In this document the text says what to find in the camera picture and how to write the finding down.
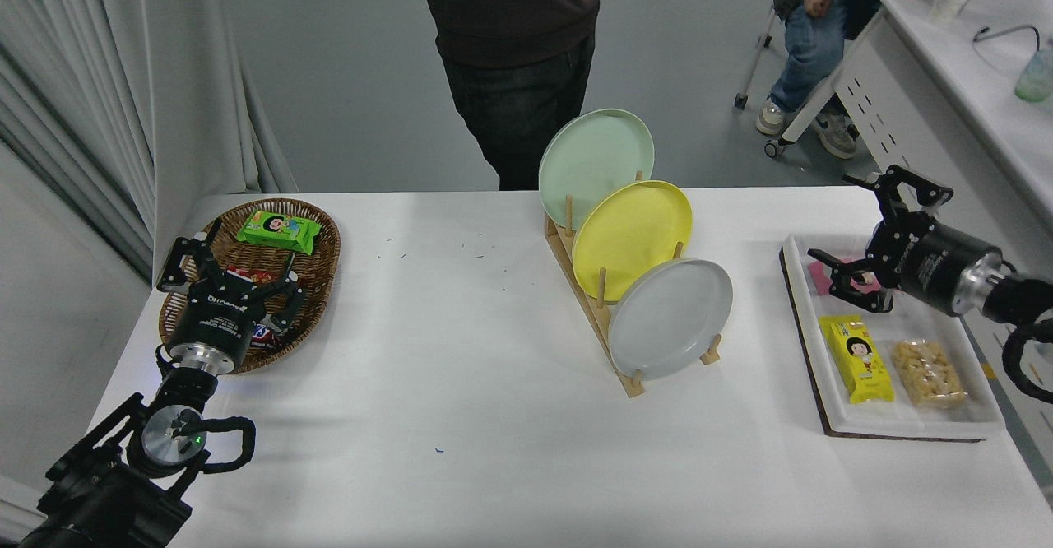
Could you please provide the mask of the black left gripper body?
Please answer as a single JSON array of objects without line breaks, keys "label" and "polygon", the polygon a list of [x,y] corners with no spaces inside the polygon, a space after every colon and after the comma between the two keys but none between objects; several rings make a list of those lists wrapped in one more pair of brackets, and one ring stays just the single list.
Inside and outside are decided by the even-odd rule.
[{"label": "black left gripper body", "polygon": [[168,338],[168,356],[188,357],[210,348],[227,361],[242,361],[256,324],[266,316],[266,302],[238,285],[199,281],[188,286],[188,304]]}]

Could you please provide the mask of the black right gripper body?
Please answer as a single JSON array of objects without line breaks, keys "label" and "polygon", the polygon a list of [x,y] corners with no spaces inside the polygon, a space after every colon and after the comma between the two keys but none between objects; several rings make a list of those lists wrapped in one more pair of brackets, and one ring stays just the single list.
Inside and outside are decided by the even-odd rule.
[{"label": "black right gripper body", "polygon": [[902,226],[881,221],[866,248],[872,272],[885,288],[950,316],[979,309],[990,293],[990,244],[925,217]]}]

